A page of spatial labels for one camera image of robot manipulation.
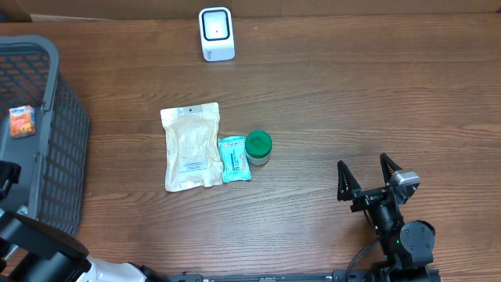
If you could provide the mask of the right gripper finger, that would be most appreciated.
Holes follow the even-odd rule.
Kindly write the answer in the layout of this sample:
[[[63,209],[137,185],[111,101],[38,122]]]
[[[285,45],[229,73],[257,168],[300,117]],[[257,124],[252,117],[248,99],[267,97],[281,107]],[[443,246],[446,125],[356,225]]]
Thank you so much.
[[[338,188],[337,199],[339,201],[351,201],[361,191],[361,186],[352,175],[348,166],[343,161],[337,162]]]
[[[382,153],[380,155],[380,164],[382,167],[385,183],[390,182],[390,179],[394,172],[402,170],[402,168],[394,163],[393,160],[390,159],[388,155],[386,155],[386,153]]]

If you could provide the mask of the green lid jar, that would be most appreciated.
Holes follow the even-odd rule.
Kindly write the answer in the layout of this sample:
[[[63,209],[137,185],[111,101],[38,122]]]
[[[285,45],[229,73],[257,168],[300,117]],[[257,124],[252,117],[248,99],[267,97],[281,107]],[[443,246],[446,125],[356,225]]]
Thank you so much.
[[[266,164],[272,151],[272,138],[265,131],[253,131],[245,139],[245,151],[248,161],[253,165]]]

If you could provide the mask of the teal wet wipes pack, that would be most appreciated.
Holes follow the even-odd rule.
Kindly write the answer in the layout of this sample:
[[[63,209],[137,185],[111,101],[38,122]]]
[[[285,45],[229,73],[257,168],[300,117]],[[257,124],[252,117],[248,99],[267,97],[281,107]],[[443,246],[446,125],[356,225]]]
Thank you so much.
[[[224,183],[251,180],[244,136],[230,136],[218,140],[218,149],[223,163]]]

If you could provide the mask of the beige foil pouch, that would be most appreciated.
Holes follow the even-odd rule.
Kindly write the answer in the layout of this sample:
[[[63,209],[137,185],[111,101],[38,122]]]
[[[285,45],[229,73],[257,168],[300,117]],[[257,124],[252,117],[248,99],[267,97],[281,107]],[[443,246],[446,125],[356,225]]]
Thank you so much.
[[[160,119],[166,142],[166,191],[221,185],[223,164],[217,145],[219,105],[205,103],[163,109]]]

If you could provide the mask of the orange Kleenex tissue pack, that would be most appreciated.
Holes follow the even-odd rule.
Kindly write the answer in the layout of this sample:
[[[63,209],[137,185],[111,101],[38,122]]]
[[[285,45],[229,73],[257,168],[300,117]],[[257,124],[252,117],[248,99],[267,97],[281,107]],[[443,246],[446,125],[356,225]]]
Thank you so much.
[[[9,132],[13,138],[34,135],[36,133],[35,109],[29,105],[10,108]]]

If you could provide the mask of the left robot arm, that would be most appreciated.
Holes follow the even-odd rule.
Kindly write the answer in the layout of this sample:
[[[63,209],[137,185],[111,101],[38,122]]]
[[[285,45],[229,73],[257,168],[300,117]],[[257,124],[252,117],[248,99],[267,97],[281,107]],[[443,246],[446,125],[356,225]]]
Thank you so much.
[[[74,237],[15,211],[1,215],[1,269],[17,246],[25,257],[2,281],[118,282],[166,281],[145,266],[111,263],[89,255]]]

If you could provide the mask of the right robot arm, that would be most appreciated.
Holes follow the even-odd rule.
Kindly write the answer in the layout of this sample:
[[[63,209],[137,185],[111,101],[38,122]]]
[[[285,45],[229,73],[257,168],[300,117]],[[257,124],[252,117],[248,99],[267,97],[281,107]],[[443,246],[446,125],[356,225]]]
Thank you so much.
[[[384,185],[363,190],[348,166],[337,162],[337,199],[350,201],[352,212],[363,212],[377,237],[350,261],[343,281],[439,281],[437,270],[428,265],[434,261],[435,228],[426,221],[405,222],[400,211],[420,185],[414,171],[406,171],[386,154],[380,155]],[[353,270],[358,259],[375,244],[381,246],[384,260],[375,262],[364,274]]]

